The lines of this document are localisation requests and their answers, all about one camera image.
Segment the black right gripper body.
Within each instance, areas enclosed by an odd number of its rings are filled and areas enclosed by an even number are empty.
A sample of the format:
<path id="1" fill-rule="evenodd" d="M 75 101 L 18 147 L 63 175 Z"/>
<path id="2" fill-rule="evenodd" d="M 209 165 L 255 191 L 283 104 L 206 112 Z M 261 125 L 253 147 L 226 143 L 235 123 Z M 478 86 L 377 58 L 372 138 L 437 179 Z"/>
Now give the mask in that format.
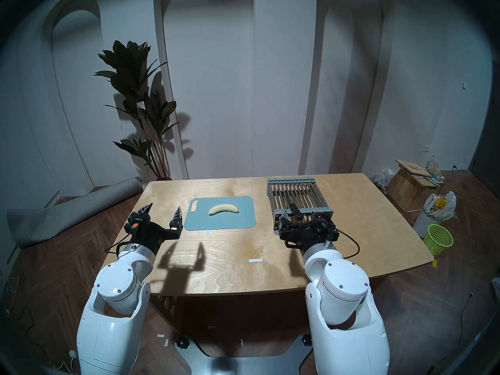
<path id="1" fill-rule="evenodd" d="M 333 243 L 338 240 L 338 229 L 332 222 L 328 227 L 316 225 L 302 227 L 294 224 L 294 230 L 289 234 L 279 234 L 279 238 L 285 242 L 285 246 L 300 251 L 308 251 L 310 248 L 320 245 L 323 248 L 334 248 Z"/>

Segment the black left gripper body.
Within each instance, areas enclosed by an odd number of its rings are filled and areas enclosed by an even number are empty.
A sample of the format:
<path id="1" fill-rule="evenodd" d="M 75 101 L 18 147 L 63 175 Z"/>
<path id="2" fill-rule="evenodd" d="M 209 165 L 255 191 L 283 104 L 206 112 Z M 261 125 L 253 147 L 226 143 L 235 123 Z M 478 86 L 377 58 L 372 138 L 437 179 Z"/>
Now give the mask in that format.
<path id="1" fill-rule="evenodd" d="M 149 249 L 154 255 L 157 255 L 161 244 L 165 240 L 174 239 L 174 229 L 165 229 L 154 222 L 147 224 L 126 223 L 124 230 L 128 235 L 131 235 L 131 239 L 126 243 L 126 246 L 143 246 Z"/>

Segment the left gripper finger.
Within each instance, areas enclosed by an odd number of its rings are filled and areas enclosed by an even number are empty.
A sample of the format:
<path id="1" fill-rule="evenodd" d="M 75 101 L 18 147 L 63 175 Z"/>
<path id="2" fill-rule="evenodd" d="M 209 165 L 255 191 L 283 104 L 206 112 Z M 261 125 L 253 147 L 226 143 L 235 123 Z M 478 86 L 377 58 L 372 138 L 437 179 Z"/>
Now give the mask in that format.
<path id="1" fill-rule="evenodd" d="M 178 206 L 169 225 L 169 238 L 180 238 L 183 225 L 182 225 L 182 211 Z"/>
<path id="2" fill-rule="evenodd" d="M 136 212 L 131 212 L 130 214 L 130 226 L 131 227 L 148 227 L 151 222 L 151 217 L 149 211 L 151 210 L 153 203 L 149 203 Z"/>

